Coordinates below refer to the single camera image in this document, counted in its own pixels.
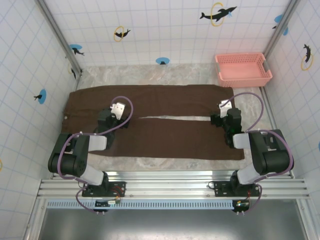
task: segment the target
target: brown trousers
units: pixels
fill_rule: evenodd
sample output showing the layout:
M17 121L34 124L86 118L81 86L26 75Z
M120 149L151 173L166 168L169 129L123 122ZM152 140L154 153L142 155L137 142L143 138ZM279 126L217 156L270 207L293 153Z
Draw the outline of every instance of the brown trousers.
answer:
M241 160L244 152L225 144L224 130L209 121L143 118L157 116L202 116L218 113L218 103L233 96L232 88L215 85L115 85L70 93L64 110L62 131L92 132L98 113L113 98L126 96L133 103L127 129L117 129L111 149L93 152L113 157L188 158ZM124 116L130 113L126 100Z

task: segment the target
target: metal frame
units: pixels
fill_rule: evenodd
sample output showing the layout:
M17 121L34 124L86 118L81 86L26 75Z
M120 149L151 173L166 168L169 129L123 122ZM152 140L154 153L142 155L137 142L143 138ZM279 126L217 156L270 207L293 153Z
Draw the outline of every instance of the metal frame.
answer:
M290 18L295 12L301 0L291 0L282 20L278 24L274 35L268 43L264 56L268 60L282 33L288 25ZM72 53L69 45L54 20L45 0L35 0L46 21L50 25L54 35L59 41L66 57L70 61L72 68L81 76L81 67ZM273 129L277 128L274 115L269 103L265 87L260 87L266 111ZM139 203L149 202L177 202L188 201L194 203L216 203L217 201L230 201L232 197L215 197L213 190L207 188L208 182L212 180L225 181L230 179L233 171L113 171L108 172L110 181L126 181L126 197L122 198L124 203L134 203L131 208L138 208ZM320 230L315 226L311 215L310 197L303 179L295 179L292 172L269 178L261 181L263 188L262 199L297 199L297 207L300 211L301 224L305 228L309 240L320 239ZM60 208L73 204L75 194L79 190L77 182L74 180L63 180L55 174L50 180L42 180L35 202L33 212L27 227L24 239L36 240L40 236L41 227L45 219L47 208L51 208L53 203L60 204ZM81 202L92 203L96 198L80 198Z
M42 12L42 15L44 16L45 20L47 21L48 25L51 27L52 32L54 33L56 39L60 43L66 57L70 61L70 64L72 66L72 69L78 74L78 76L81 76L82 69L71 51L68 42L66 41L63 33L61 32L58 24L56 23L52 13L50 12L48 5L45 0L34 0L37 6L39 7L40 11Z
M210 181L228 181L234 171L111 171L109 181L125 181L126 193L122 200L235 200L238 197L216 197L208 188ZM289 174L261 181L263 199L308 199L303 179ZM74 199L79 190L75 180L64 180L56 174L42 180L39 199ZM113 199L93 197L92 199Z
M228 202L238 197L215 197L215 192L208 188L210 181L227 181L232 170L216 171L110 171L107 172L109 180L126 181L126 194L121 198L122 206L113 209L223 209L217 203L226 203L224 209L231 209ZM305 209L301 215L309 240L316 236L315 228L310 227L310 212L307 210L307 200L310 198L304 179L293 178L289 173L260 182L263 192L262 199L297 199ZM35 211L30 220L25 239L38 239L46 209L75 209L75 194L79 190L75 180L61 179L54 174L52 179L42 180L38 192ZM87 206L93 206L95 200L111 200L113 197L79 198Z
M267 59L267 60L269 59L272 51L275 49L275 47L277 45L277 42L279 41L280 37L284 33L286 27L288 26L288 23L289 23L292 15L294 14L295 10L297 9L300 1L301 0L291 0L290 1L284 14L282 15L281 21L277 25L272 38L270 39L269 43L267 44L267 46L263 52L265 59Z

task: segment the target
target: marble floor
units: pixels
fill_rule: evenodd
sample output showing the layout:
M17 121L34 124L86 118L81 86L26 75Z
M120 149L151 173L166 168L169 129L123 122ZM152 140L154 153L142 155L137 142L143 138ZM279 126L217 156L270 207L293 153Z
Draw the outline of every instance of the marble floor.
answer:
M169 65L129 65L104 66L86 69L77 89L104 85L189 85L214 84L218 78L213 64L169 64ZM234 94L252 92L261 96L258 87L234 88ZM235 98L235 106L241 110L242 129L249 128L261 112L259 100L253 95ZM209 117L170 117L164 118L209 121ZM254 129L271 129L266 112ZM148 171L148 170L236 170L252 162L250 150L244 150L243 160L202 160L181 158L150 157L107 157L90 154L88 163L102 171Z

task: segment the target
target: white tile wall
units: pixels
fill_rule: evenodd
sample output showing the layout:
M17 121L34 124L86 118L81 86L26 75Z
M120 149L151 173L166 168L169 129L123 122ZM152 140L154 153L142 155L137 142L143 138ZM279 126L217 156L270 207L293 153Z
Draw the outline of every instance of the white tile wall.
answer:
M0 239L22 239L76 81L33 0L0 0ZM46 89L43 105L34 101Z
M82 46L76 57L83 67L171 63L211 63L215 54L262 52L275 17L289 0L220 0L221 8L237 7L221 26L210 19L213 0L48 0L69 44ZM115 42L118 26L131 30Z
M297 178L305 178L317 219L320 216L320 2L302 0L288 27L288 34L281 37L269 59L274 77L266 88L276 124L293 151L293 172ZM310 46L313 55L308 70L301 69L306 55L304 44Z

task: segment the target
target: pink basket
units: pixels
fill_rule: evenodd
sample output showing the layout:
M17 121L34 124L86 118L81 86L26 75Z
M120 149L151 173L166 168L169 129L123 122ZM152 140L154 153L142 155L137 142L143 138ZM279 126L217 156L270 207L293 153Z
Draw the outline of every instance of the pink basket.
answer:
M263 87L272 78L265 56L260 52L219 54L215 62L221 87Z

